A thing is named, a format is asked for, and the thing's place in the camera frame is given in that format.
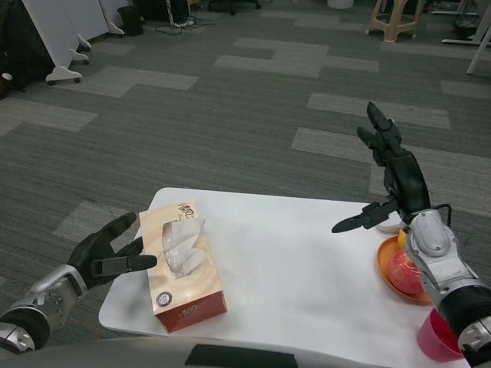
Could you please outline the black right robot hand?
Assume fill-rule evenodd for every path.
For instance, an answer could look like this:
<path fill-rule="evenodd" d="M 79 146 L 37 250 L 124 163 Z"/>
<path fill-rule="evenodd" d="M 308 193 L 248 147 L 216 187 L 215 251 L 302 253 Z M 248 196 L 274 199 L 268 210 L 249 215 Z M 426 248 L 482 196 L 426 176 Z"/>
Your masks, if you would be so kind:
<path fill-rule="evenodd" d="M 358 138 L 372 151 L 377 166 L 384 168 L 384 188 L 387 201 L 372 202 L 362 212 L 347 218 L 332 228 L 334 233 L 356 228 L 373 228 L 397 212 L 405 219 L 416 212 L 431 208 L 427 184 L 420 166 L 411 151 L 401 146 L 402 136 L 392 119 L 388 119 L 373 103 L 367 104 L 367 116 L 374 132 L 357 128 Z"/>

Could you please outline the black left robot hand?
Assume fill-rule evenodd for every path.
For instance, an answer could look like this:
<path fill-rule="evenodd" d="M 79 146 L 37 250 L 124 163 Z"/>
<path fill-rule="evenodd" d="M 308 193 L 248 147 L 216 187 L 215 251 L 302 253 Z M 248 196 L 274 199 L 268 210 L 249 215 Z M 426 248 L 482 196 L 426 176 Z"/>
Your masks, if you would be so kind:
<path fill-rule="evenodd" d="M 153 255 L 143 255 L 143 239 L 133 240 L 115 251 L 111 242 L 135 223 L 137 215 L 128 212 L 87 236 L 71 253 L 68 265 L 77 269 L 87 288 L 109 283 L 122 274 L 143 271 L 157 265 Z"/>

